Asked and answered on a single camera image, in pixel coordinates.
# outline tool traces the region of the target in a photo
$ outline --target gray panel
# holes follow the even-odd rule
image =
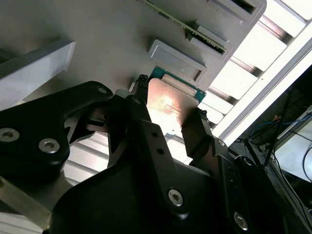
[[[229,41],[234,50],[254,24],[241,22],[213,1],[153,0],[153,3],[183,22],[197,20],[219,38]],[[224,66],[185,39],[182,28],[135,0],[2,1],[0,21],[0,47],[17,54],[38,48],[59,35],[77,41],[68,73],[58,75],[28,100],[88,80],[104,83],[113,91],[128,89],[133,77],[149,75],[156,65],[147,55],[153,38],[160,38],[206,64],[209,72],[198,86],[203,90]]]
[[[12,107],[69,66],[75,43],[60,39],[0,64],[0,110]]]

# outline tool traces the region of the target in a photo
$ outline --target cable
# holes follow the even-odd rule
[[[296,122],[301,122],[301,121],[305,121],[305,120],[307,120],[308,118],[310,118],[311,117],[311,115],[307,115],[307,116],[305,116],[305,117],[303,117],[302,119],[297,119],[297,120],[294,120],[294,121],[290,121],[290,122],[286,122],[286,123],[282,123],[283,125],[288,125],[288,124],[292,124],[292,123],[296,123]],[[259,128],[259,127],[261,127],[262,125],[265,125],[265,124],[273,124],[273,123],[279,123],[279,120],[278,121],[270,121],[270,122],[265,122],[265,123],[260,123],[258,126],[256,126],[253,130],[252,130],[252,132],[250,133],[250,135],[249,135],[249,138],[251,138],[251,137],[253,137],[253,135],[254,135],[254,131],[257,129],[257,128]]]
[[[302,169],[303,169],[303,172],[305,174],[305,176],[309,179],[309,181],[312,183],[312,180],[308,177],[308,174],[306,172],[306,168],[305,168],[305,162],[306,162],[306,158],[307,158],[307,155],[309,153],[309,151],[312,149],[312,146],[306,151],[306,153],[304,154],[303,156],[303,159],[302,159]]]
[[[308,219],[308,217],[307,217],[306,210],[305,210],[304,207],[303,207],[302,201],[300,200],[300,198],[298,197],[298,195],[294,192],[293,188],[292,188],[292,187],[290,186],[290,184],[288,183],[287,179],[285,178],[285,176],[284,176],[284,174],[283,174],[283,172],[282,172],[281,166],[279,165],[279,162],[278,162],[277,158],[275,157],[275,147],[274,147],[273,156],[274,156],[274,159],[275,159],[275,161],[276,161],[276,163],[277,163],[277,166],[278,166],[278,168],[279,168],[279,172],[281,173],[282,178],[283,178],[283,180],[285,181],[285,184],[287,184],[287,186],[288,186],[288,188],[290,189],[290,191],[292,192],[292,194],[293,194],[293,195],[296,197],[296,199],[298,200],[298,202],[299,202],[299,204],[300,204],[300,207],[301,207],[301,209],[302,209],[302,212],[303,212],[303,214],[304,214],[304,216],[305,216],[305,218],[306,218],[306,220],[307,220],[307,223],[308,223],[308,225],[309,225],[309,227],[310,227],[310,230],[312,230],[311,223],[309,222],[309,219]]]
[[[290,92],[288,93],[288,96],[287,96],[287,99],[286,99],[286,102],[285,102],[285,105],[284,105],[284,108],[283,108],[283,112],[281,114],[281,119],[278,122],[277,130],[275,132],[275,137],[274,137],[274,140],[272,141],[272,146],[269,148],[269,152],[267,154],[267,157],[265,159],[264,164],[262,165],[262,168],[266,167],[269,164],[270,157],[271,157],[271,154],[273,152],[273,149],[275,148],[275,144],[277,142],[278,135],[279,135],[279,133],[280,133],[280,131],[282,129],[283,119],[284,119],[285,114],[287,112],[288,105],[289,105],[289,103],[291,101],[292,92],[293,92],[293,90],[290,90]]]
[[[312,140],[311,139],[309,139],[309,138],[307,138],[307,137],[305,137],[305,136],[303,136],[303,135],[301,135],[301,134],[299,134],[299,133],[296,133],[296,132],[293,132],[292,130],[289,130],[291,133],[294,133],[294,134],[296,134],[296,135],[298,135],[298,136],[301,136],[302,138],[304,138],[304,139],[306,139],[306,140],[308,140],[308,141],[311,141],[312,142]]]

